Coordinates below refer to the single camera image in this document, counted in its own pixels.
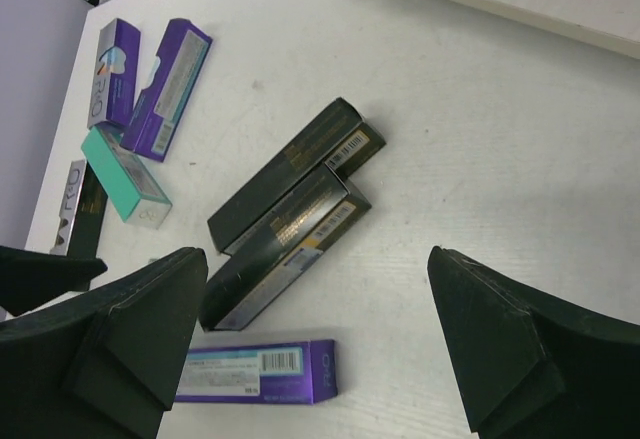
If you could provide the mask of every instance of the logo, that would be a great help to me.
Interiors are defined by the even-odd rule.
[[[105,51],[98,60],[98,71],[96,76],[103,76],[110,72],[114,74],[122,74],[124,72],[124,63],[127,55],[118,46],[110,47]]]

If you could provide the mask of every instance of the dark green box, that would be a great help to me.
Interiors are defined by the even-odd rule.
[[[235,254],[318,165],[325,163],[347,178],[384,145],[351,104],[336,99],[209,218],[216,249]]]
[[[203,329],[244,329],[370,208],[329,167],[314,169],[209,280]]]

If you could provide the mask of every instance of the rectangular box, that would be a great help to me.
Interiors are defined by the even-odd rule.
[[[87,127],[107,122],[124,128],[131,121],[136,93],[140,31],[114,19],[100,31]]]
[[[192,349],[176,402],[315,404],[338,395],[335,342]]]
[[[235,254],[319,164],[326,163],[346,178],[384,145],[382,136],[351,104],[336,99],[209,218],[216,249]]]
[[[82,152],[125,223],[160,227],[171,201],[140,158],[120,147],[114,130],[92,127]]]
[[[353,184],[315,169],[209,279],[200,325],[244,329],[370,208]]]
[[[107,205],[107,193],[86,160],[73,161],[60,204],[60,225],[50,253],[95,259]],[[89,283],[83,287],[89,290]]]
[[[169,21],[122,147],[164,161],[212,42],[187,19]]]

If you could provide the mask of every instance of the black plastic piece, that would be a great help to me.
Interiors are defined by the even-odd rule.
[[[469,426],[480,439],[638,434],[640,327],[457,251],[435,247],[428,272]]]
[[[147,439],[170,410],[207,278],[184,248],[0,323],[2,437]]]
[[[65,292],[82,289],[106,270],[100,259],[73,259],[0,246],[0,307],[19,316]]]

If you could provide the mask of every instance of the teal box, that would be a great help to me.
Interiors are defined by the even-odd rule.
[[[157,229],[171,210],[171,201],[140,158],[120,147],[118,139],[111,128],[92,127],[82,152],[122,220]]]

